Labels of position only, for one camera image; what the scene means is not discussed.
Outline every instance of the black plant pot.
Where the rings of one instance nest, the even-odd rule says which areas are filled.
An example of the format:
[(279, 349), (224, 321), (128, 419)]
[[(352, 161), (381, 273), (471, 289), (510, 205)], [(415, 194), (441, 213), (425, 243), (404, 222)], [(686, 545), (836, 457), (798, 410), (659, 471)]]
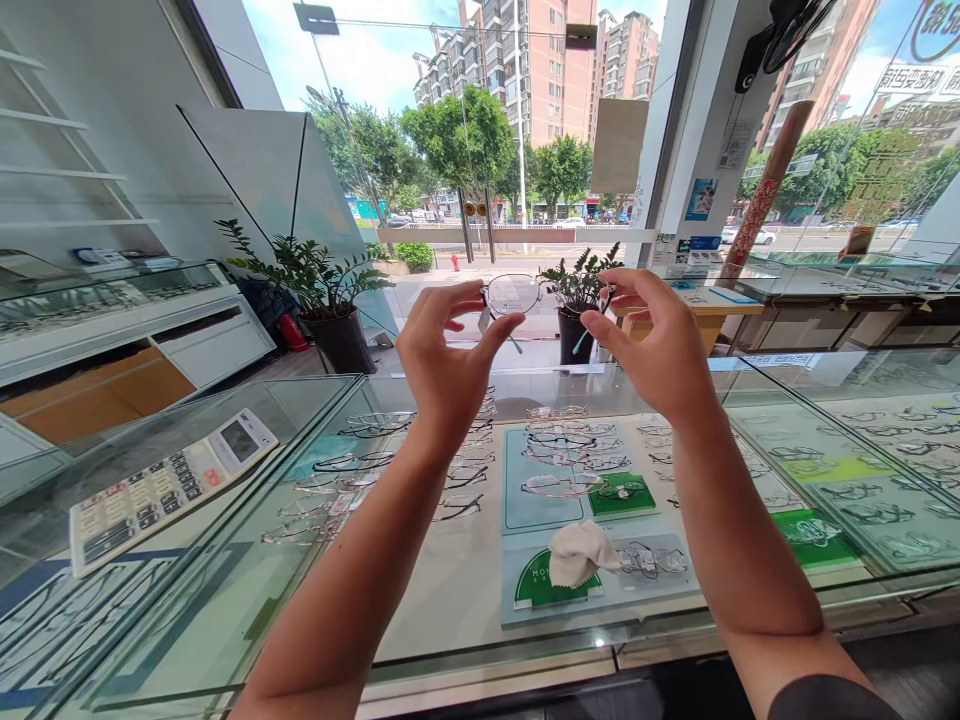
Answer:
[(310, 320), (301, 315), (300, 321), (313, 336), (317, 350), (330, 361), (334, 372), (373, 375), (377, 371), (363, 336), (358, 310), (333, 320)]
[[(595, 305), (591, 305), (589, 310), (596, 310)], [(561, 365), (586, 365), (590, 362), (590, 353), (593, 351), (593, 336), (587, 335), (576, 354), (573, 352), (574, 346), (580, 342), (580, 337), (586, 332), (583, 323), (580, 322), (580, 313), (561, 307), (557, 310), (557, 316), (560, 319), (560, 364)]]

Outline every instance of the black sleeve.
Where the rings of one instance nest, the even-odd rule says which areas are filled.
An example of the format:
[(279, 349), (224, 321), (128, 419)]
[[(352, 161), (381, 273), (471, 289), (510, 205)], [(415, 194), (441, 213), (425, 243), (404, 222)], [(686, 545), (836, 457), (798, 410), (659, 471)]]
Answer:
[(833, 675), (808, 675), (781, 690), (770, 720), (903, 720), (862, 685)]

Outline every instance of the potted plant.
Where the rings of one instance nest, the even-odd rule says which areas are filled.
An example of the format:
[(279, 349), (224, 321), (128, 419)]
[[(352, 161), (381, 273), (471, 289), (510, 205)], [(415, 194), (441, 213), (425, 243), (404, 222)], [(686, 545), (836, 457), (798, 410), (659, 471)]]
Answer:
[(555, 268), (541, 270), (538, 277), (553, 283), (553, 292), (560, 301), (557, 315), (560, 319), (560, 364), (580, 365), (590, 362), (590, 353), (593, 350), (593, 338), (587, 337), (576, 354), (573, 348), (586, 331), (580, 322), (580, 313), (587, 310), (600, 309), (600, 291), (605, 283), (598, 277), (599, 273), (610, 268), (623, 267), (623, 263), (614, 260), (620, 243), (614, 243), (610, 252), (602, 258), (590, 255), (590, 248), (573, 264), (573, 270), (567, 272), (564, 258)]
[(393, 283), (379, 270), (364, 267), (372, 260), (368, 254), (361, 253), (339, 265), (330, 251), (314, 240), (301, 242), (293, 235), (275, 235), (269, 242), (278, 265), (268, 265), (254, 254), (250, 238), (243, 234), (237, 220), (215, 222), (246, 255), (227, 258), (227, 262), (263, 275), (297, 296), (302, 309), (300, 320), (334, 372), (372, 375), (377, 371), (363, 336), (360, 311), (353, 303), (360, 293), (393, 287)]

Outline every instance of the shrub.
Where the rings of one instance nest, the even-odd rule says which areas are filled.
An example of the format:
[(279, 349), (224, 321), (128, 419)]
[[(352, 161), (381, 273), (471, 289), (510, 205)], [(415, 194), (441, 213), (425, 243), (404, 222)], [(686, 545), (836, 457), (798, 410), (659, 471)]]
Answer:
[(386, 260), (390, 256), (387, 255), (387, 249), (378, 242), (366, 243), (367, 246), (367, 255), (370, 256), (371, 260)]
[(400, 243), (397, 257), (407, 264), (410, 272), (427, 272), (433, 267), (433, 250), (426, 243)]

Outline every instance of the building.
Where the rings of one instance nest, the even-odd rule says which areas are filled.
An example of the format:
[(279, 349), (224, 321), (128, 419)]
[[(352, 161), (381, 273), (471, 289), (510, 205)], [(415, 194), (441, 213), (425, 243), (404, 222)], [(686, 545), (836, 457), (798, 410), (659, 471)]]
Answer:
[(770, 104), (757, 134), (757, 150), (769, 150), (780, 135), (790, 107), (813, 100), (804, 132), (818, 130), (838, 117), (837, 92), (863, 44), (878, 0), (839, 0), (804, 46), (780, 71)]
[(643, 13), (627, 13), (623, 22), (617, 23), (609, 10), (600, 11), (587, 126), (591, 145), (596, 139), (600, 98), (650, 99), (659, 48), (660, 36)]
[[(517, 2), (520, 46), (514, 40)], [(417, 107), (460, 97), (467, 84), (499, 98), (507, 119), (534, 147), (561, 135), (586, 141), (590, 126), (591, 52), (566, 52), (567, 22), (589, 23), (591, 0), (459, 0), (462, 29), (431, 28), (434, 54), (413, 56)]]

